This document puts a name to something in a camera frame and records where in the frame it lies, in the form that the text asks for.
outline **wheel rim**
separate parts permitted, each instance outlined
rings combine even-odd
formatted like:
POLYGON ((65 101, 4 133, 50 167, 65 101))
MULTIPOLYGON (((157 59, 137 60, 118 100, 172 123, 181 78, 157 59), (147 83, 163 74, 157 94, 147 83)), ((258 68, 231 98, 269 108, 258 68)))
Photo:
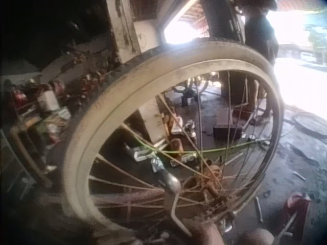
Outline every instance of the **wheel rim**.
MULTIPOLYGON (((166 81, 172 81, 170 83, 166 83, 166 85, 168 87, 171 87, 173 86, 174 82, 176 82, 177 79, 184 79, 183 77, 181 78, 181 76, 178 76, 177 74, 179 73, 180 70, 184 70, 184 71, 187 71, 185 73, 188 73, 188 74, 191 74, 193 76, 196 76, 196 73, 197 74, 201 74, 201 73, 204 73, 204 72, 208 72, 208 71, 211 71, 211 70, 216 70, 216 71, 221 71, 221 70, 226 70, 230 67, 233 67, 235 70, 242 70, 242 71, 246 71, 246 72, 250 72, 258 77, 261 77, 262 80, 264 81, 270 81, 270 78, 262 71, 260 70, 259 68, 249 64, 249 63, 246 63, 246 62, 243 62, 243 61, 237 61, 237 60, 218 60, 218 61, 207 61, 207 62, 201 62, 201 63, 197 63, 197 64, 194 64, 192 65, 192 68, 191 66, 189 67, 183 67, 179 70, 176 70, 175 72, 171 72, 170 74, 166 75, 166 76, 163 76, 159 79, 157 79, 157 81, 154 81, 155 84, 162 84, 162 81, 166 80, 166 81)), ((279 108, 275 108, 275 112, 277 114, 279 114, 279 108)), ((121 118, 122 118, 122 121, 127 117, 127 115, 120 115, 121 118)), ((262 166, 264 166, 262 168, 262 171, 265 170, 266 168, 266 165, 267 163, 270 161, 271 159, 271 156, 273 154, 273 152, 275 151, 275 146, 276 146, 276 143, 278 141, 278 136, 279 136, 279 132, 280 132, 280 125, 277 125, 276 123, 274 123, 273 125, 274 127, 274 130, 275 130, 275 133, 272 135, 271 137, 271 146, 270 148, 268 149, 267 151, 267 155, 265 156, 263 162, 265 162, 265 164, 262 164, 262 166)), ((103 138, 102 140, 100 140, 98 142, 97 145, 93 145, 92 149, 86 149, 84 151, 84 156, 87 155, 90 151, 93 152, 93 155, 94 153, 97 151, 97 149, 99 150, 100 149, 100 145, 101 144, 101 141, 104 142, 105 139, 103 138)), ((103 223, 103 224, 106 224, 106 225, 110 225, 112 229, 120 229, 121 226, 119 225, 115 225, 113 222, 111 222, 110 220, 108 220, 99 210, 98 208, 94 205, 94 202, 89 198, 89 186, 88 186, 88 183, 86 182, 85 183, 85 199, 86 199, 86 204, 87 204, 87 208, 84 209, 84 211, 87 212, 86 216, 87 217, 92 217, 94 219, 96 219, 97 221, 103 223)))

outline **workshop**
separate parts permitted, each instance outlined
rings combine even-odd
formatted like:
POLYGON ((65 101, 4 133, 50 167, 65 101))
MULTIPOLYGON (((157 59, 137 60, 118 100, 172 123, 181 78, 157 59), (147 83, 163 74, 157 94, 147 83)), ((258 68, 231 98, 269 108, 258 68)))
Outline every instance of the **workshop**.
POLYGON ((327 244, 326 0, 11 0, 2 244, 327 244))

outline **wall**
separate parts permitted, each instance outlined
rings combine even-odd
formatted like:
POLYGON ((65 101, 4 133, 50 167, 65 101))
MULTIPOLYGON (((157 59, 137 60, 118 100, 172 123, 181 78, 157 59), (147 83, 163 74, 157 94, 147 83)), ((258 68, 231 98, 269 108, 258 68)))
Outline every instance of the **wall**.
POLYGON ((135 32, 142 53, 159 46, 157 25, 156 19, 134 22, 135 32))

